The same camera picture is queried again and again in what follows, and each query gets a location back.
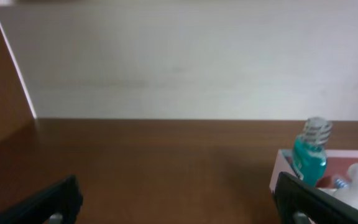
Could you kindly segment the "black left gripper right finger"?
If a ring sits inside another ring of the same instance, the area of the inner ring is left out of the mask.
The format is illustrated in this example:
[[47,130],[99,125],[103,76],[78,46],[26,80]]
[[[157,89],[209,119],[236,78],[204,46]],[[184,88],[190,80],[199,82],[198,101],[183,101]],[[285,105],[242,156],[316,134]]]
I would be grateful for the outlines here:
[[282,223],[358,224],[358,210],[287,172],[273,191]]

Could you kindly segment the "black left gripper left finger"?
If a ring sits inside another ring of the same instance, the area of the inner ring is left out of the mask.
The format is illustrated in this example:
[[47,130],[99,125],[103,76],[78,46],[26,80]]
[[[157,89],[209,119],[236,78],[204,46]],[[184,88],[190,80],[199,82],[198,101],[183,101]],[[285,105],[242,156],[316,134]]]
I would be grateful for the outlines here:
[[69,175],[0,212],[0,224],[44,223],[55,214],[61,223],[74,224],[82,205],[78,180]]

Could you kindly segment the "blue white toothbrush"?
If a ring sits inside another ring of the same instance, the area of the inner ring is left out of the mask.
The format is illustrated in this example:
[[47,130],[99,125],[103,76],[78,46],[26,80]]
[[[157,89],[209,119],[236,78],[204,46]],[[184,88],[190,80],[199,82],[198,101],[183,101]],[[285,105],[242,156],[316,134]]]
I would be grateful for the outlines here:
[[332,177],[333,186],[336,189],[344,189],[349,186],[349,182],[342,176],[335,175]]

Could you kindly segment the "blue mouthwash bottle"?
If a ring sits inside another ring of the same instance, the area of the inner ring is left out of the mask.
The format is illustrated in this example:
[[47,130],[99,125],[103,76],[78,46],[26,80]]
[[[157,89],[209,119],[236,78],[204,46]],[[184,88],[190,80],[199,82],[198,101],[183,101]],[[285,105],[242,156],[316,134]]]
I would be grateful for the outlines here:
[[300,180],[310,186],[315,186],[326,170],[325,145],[332,128],[333,123],[324,118],[308,118],[302,132],[295,138],[291,168]]

